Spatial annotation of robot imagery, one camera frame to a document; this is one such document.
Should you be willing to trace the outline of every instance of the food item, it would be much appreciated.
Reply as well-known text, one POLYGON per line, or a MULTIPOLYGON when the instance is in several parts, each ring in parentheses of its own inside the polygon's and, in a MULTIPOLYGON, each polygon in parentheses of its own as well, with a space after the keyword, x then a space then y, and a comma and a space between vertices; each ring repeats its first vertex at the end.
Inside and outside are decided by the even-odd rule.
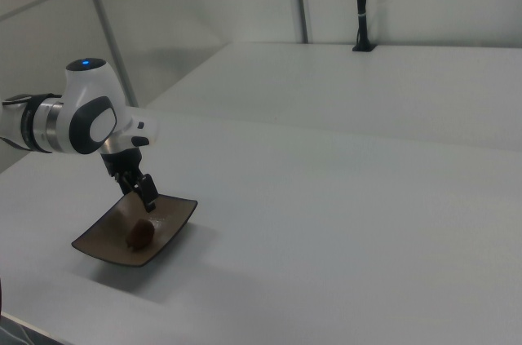
POLYGON ((154 225, 146 219, 139 219, 130 230, 125 242, 128 247, 136 251, 148 246, 153 241, 153 237, 154 225))

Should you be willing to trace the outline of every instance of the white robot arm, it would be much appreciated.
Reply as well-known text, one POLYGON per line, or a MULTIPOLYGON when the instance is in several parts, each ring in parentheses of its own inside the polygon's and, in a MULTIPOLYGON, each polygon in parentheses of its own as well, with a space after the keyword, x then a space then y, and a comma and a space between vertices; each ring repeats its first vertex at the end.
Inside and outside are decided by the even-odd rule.
POLYGON ((0 107, 0 138, 11 146, 44 153, 101 153, 122 192, 135 191, 145 209, 154 209, 157 190, 150 175, 139 170, 139 147, 157 139, 158 124, 137 117, 109 63, 76 60, 65 70, 62 96, 17 95, 0 107))

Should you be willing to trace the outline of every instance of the dark plate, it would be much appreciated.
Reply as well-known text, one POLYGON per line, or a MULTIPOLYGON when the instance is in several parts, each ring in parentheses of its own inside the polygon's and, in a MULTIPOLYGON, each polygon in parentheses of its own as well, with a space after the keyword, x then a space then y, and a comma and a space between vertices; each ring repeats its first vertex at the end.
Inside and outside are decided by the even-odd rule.
POLYGON ((116 203, 92 227, 72 243, 91 257, 125 266, 144 266, 175 237, 187 223, 197 201, 160 195, 156 209, 147 213, 139 196, 131 192, 116 203), (153 241, 141 250, 127 247, 125 239, 138 219, 154 225, 153 241))

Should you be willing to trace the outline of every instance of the brown plate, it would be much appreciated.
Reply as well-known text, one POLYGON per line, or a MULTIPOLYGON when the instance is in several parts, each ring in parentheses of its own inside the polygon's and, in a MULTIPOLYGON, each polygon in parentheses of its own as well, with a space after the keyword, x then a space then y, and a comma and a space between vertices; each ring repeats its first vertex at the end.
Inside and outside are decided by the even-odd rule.
POLYGON ((92 227, 72 243, 73 247, 91 257, 125 266, 144 266, 187 223, 197 201, 160 195, 156 209, 147 213, 135 192, 116 203, 92 227), (154 237, 141 250, 127 247, 126 237, 139 219, 154 225, 154 237))

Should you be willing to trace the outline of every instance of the white table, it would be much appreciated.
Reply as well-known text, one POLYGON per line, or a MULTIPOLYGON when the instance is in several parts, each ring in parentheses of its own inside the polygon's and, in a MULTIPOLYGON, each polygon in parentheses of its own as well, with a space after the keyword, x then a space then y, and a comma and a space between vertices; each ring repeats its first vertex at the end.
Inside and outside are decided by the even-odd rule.
POLYGON ((142 113, 188 227, 144 268, 85 256, 118 186, 99 156, 30 154, 0 175, 6 312, 87 345, 520 344, 522 153, 142 113))
POLYGON ((148 108, 522 151, 522 50, 231 44, 148 108))

